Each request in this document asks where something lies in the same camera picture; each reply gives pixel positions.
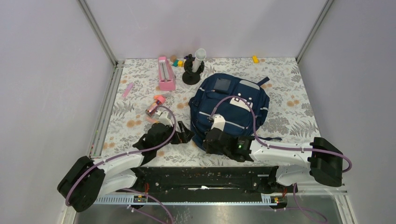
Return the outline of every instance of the cable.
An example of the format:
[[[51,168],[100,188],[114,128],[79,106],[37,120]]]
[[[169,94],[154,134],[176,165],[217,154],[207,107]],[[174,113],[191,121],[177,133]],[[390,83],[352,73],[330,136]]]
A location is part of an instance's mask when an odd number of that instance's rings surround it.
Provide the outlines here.
[[[156,199],[155,197],[153,197],[153,196],[151,196],[151,195],[148,195],[148,194],[144,194],[144,193],[139,192],[139,191],[137,191],[137,190],[129,189],[129,188],[123,188],[122,190],[126,190],[126,191],[129,191],[129,192],[132,192],[132,193],[144,195],[144,196],[146,196],[146,197],[149,197],[149,198],[153,199],[153,200],[154,200],[155,202],[157,202],[161,207],[163,207],[163,209],[165,210],[165,212],[166,212],[166,213],[168,214],[168,216],[170,217],[171,223],[174,223],[174,222],[175,222],[175,221],[173,220],[172,215],[170,214],[170,211],[165,207],[164,204],[162,204],[162,203],[161,203],[158,199]]]
[[[154,147],[147,148],[147,149],[143,149],[143,150],[137,150],[137,151],[130,151],[130,152],[126,152],[126,153],[121,153],[121,154],[115,155],[115,156],[113,156],[113,157],[110,157],[110,158],[108,158],[108,159],[106,159],[106,160],[100,161],[100,162],[97,163],[97,164],[94,164],[92,167],[90,167],[89,169],[87,169],[87,170],[77,179],[77,181],[73,184],[73,186],[70,188],[69,192],[67,193],[66,200],[65,200],[66,206],[70,206],[70,202],[69,202],[70,196],[71,196],[71,194],[73,193],[73,191],[76,189],[77,185],[83,180],[84,177],[86,177],[86,176],[87,176],[93,169],[95,169],[96,167],[98,167],[98,166],[104,164],[105,162],[109,162],[109,161],[115,160],[115,159],[120,158],[120,157],[122,157],[122,156],[126,156],[126,155],[129,155],[129,154],[136,154],[136,153],[144,153],[144,152],[147,152],[147,151],[155,150],[155,149],[157,149],[157,148],[160,148],[160,147],[164,146],[165,144],[167,144],[167,143],[169,142],[169,140],[173,137],[173,135],[174,135],[175,132],[176,132],[176,123],[177,123],[176,117],[175,117],[175,115],[173,114],[173,112],[172,112],[168,107],[165,107],[165,106],[163,106],[163,105],[160,105],[159,107],[165,108],[167,111],[169,111],[169,113],[172,115],[173,121],[174,121],[172,133],[171,133],[170,136],[167,138],[167,140],[165,140],[163,143],[159,144],[158,146],[154,146]],[[163,206],[163,208],[167,211],[168,215],[171,217],[171,220],[173,221],[173,217],[171,216],[171,214],[169,213],[169,211],[168,211],[164,206]]]
[[[301,210],[301,212],[304,213],[304,215],[305,215],[307,218],[309,218],[311,221],[314,221],[314,222],[317,222],[317,223],[324,223],[324,224],[328,223],[329,221],[327,220],[326,216],[324,216],[322,213],[320,213],[320,212],[318,212],[318,211],[316,211],[316,210],[313,210],[313,209],[302,208],[302,207],[298,204],[297,198],[296,198],[296,188],[297,188],[297,183],[294,183],[294,186],[293,186],[293,197],[294,197],[294,201],[296,202],[297,207]],[[306,213],[305,210],[310,210],[311,212],[314,212],[314,213],[320,215],[320,216],[323,217],[325,220],[324,220],[324,221],[320,221],[320,220],[314,219],[314,218],[312,218],[308,213]]]
[[[237,99],[241,100],[243,103],[245,103],[246,106],[248,106],[248,108],[249,108],[249,110],[250,110],[250,112],[252,113],[252,116],[253,116],[253,134],[255,135],[255,139],[260,144],[262,144],[263,146],[267,147],[268,145],[265,144],[264,142],[262,142],[260,140],[260,138],[257,136],[257,133],[256,133],[256,115],[253,112],[253,109],[250,107],[250,105],[246,102],[245,99],[243,99],[241,97],[238,97],[238,96],[228,96],[228,97],[223,98],[222,100],[220,100],[220,102],[218,102],[216,104],[216,106],[214,107],[210,117],[211,118],[213,117],[214,113],[216,112],[217,108],[219,107],[219,105],[221,103],[223,103],[224,101],[226,101],[227,99],[230,99],[230,98],[237,98]],[[280,147],[280,146],[271,146],[271,147],[272,148],[276,148],[276,149],[289,150],[289,151],[301,151],[300,148],[288,148],[288,147]],[[326,151],[326,150],[322,150],[322,149],[316,149],[316,148],[307,148],[307,149],[304,149],[304,150],[305,151],[318,152],[318,153],[326,153],[326,154],[335,155],[335,156],[343,158],[344,160],[346,160],[348,162],[348,167],[345,170],[342,171],[343,173],[348,172],[352,168],[352,161],[348,157],[344,156],[343,154],[330,152],[330,151]]]
[[[286,194],[287,194],[287,188],[284,188],[284,190],[283,190],[283,194],[282,194],[282,197],[285,197],[285,196],[286,196]]]
[[[150,217],[150,218],[152,218],[153,220],[156,220],[156,221],[159,222],[159,223],[166,224],[166,222],[163,222],[163,221],[159,220],[158,218],[156,218],[156,217],[150,215],[149,213],[146,213],[146,212],[144,212],[144,211],[140,211],[139,209],[132,208],[132,212],[134,212],[134,211],[137,211],[137,212],[139,212],[140,214],[143,214],[143,215],[145,215],[145,216],[147,216],[147,217]]]
[[[316,211],[316,210],[314,210],[314,209],[309,209],[309,208],[288,207],[288,208],[276,209],[276,210],[274,210],[274,209],[260,209],[260,210],[263,210],[263,211],[274,211],[274,212],[285,211],[285,210],[304,210],[304,211],[309,211],[309,212],[315,213],[315,214],[321,216],[322,218],[324,218],[324,219],[326,220],[326,222],[323,222],[324,224],[326,224],[326,223],[329,222],[329,221],[327,220],[326,216],[324,216],[322,213],[320,213],[320,212],[318,212],[318,211]]]

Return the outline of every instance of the white tube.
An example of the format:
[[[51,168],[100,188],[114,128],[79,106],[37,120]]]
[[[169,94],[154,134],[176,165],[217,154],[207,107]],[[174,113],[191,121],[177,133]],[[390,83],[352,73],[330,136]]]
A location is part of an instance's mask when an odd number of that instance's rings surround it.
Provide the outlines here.
[[[201,65],[201,61],[206,58],[206,50],[205,49],[198,49],[195,52],[195,60],[192,63],[192,72],[197,72],[199,66]]]

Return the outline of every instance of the white wall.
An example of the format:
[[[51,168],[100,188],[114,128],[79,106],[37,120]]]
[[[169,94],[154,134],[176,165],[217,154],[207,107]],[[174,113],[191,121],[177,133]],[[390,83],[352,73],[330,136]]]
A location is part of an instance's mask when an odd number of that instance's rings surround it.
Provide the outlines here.
[[[0,6],[0,223],[54,224],[112,65],[76,1]]]
[[[119,60],[297,56],[326,0],[88,0]]]
[[[321,134],[352,159],[360,224],[395,223],[396,1],[335,1],[300,63]]]

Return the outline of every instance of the floral tablecloth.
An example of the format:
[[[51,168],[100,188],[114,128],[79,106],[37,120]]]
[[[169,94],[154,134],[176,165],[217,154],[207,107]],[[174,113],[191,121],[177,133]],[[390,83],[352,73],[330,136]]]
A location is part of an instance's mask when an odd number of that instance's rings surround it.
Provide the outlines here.
[[[251,58],[210,58],[205,60],[205,70],[196,85],[182,82],[184,69],[173,67],[176,90],[167,98],[165,106],[190,127],[188,101],[202,81],[214,73],[227,73],[258,82],[268,76],[270,81],[262,88],[269,95],[269,113],[265,124],[258,130],[262,137],[281,137],[283,142],[307,142],[320,136],[296,60],[287,58],[261,58],[253,63]],[[120,99],[129,83],[134,87],[125,100]],[[132,145],[146,133],[151,123],[145,120],[145,109],[153,96],[167,93],[158,86],[157,59],[127,59],[122,72],[116,100],[107,129],[102,157],[133,150]],[[225,156],[206,154],[191,141],[188,144],[168,144],[157,152],[157,157],[146,166],[274,166],[273,161],[239,163]]]

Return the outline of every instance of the backpack pocket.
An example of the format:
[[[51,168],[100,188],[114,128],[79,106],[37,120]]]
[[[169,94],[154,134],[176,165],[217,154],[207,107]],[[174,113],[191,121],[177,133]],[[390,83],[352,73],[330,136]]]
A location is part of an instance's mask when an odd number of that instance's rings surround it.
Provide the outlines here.
[[[208,98],[205,104],[201,105],[197,115],[198,128],[205,129],[205,132],[210,130],[212,123],[209,121],[209,116],[218,102],[219,100],[217,99]],[[226,120],[224,131],[230,135],[245,135],[246,130],[251,128],[253,123],[252,115],[249,111],[227,102],[220,104],[216,113],[221,114]]]

